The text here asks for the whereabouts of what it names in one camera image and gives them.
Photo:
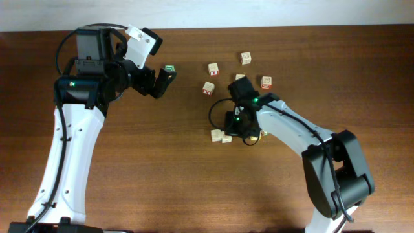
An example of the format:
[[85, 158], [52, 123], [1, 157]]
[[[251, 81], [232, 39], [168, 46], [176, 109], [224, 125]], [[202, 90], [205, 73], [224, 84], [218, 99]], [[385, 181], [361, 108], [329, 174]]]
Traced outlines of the red shell picture block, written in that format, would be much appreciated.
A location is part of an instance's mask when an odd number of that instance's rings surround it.
[[229, 143], [231, 141], [232, 141], [232, 136], [229, 136], [229, 135], [226, 135], [226, 134], [222, 135], [222, 138], [221, 138], [222, 143]]

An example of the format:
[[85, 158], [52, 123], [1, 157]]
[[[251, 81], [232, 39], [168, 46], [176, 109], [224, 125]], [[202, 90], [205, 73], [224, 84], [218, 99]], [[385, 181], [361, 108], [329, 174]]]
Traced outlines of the green N block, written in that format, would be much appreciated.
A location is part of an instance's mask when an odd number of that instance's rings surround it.
[[214, 129], [211, 130], [211, 138], [212, 138], [212, 142], [219, 142], [222, 141], [223, 139], [223, 134], [224, 132], [221, 131], [220, 129]]

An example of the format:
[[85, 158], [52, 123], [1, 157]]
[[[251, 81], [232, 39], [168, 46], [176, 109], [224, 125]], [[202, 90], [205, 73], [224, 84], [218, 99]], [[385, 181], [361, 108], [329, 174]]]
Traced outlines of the red snail block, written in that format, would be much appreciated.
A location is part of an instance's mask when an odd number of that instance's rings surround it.
[[271, 76], [263, 76], [261, 78], [261, 88], [262, 89], [270, 89], [272, 87], [272, 77]]

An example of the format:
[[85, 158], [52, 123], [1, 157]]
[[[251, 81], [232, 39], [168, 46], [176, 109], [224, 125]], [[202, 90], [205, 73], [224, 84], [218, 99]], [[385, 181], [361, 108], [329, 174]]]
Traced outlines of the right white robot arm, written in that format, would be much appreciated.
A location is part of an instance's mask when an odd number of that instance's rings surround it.
[[352, 213], [375, 191], [357, 137], [348, 130], [334, 133], [309, 122], [269, 93], [232, 98], [226, 114], [229, 134], [246, 139], [265, 131], [298, 154], [303, 163], [314, 212], [305, 232], [341, 232]]

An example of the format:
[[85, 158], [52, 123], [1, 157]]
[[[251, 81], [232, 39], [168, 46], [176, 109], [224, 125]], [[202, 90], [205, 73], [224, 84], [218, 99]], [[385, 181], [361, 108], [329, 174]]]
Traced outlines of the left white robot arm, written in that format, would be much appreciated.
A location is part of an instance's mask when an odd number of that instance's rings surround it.
[[109, 105], [133, 88], [160, 98], [176, 72], [146, 66], [162, 38], [148, 28], [110, 23], [72, 31], [77, 54], [54, 82], [54, 136], [41, 186], [24, 222], [10, 232], [95, 232], [85, 193], [94, 146]]

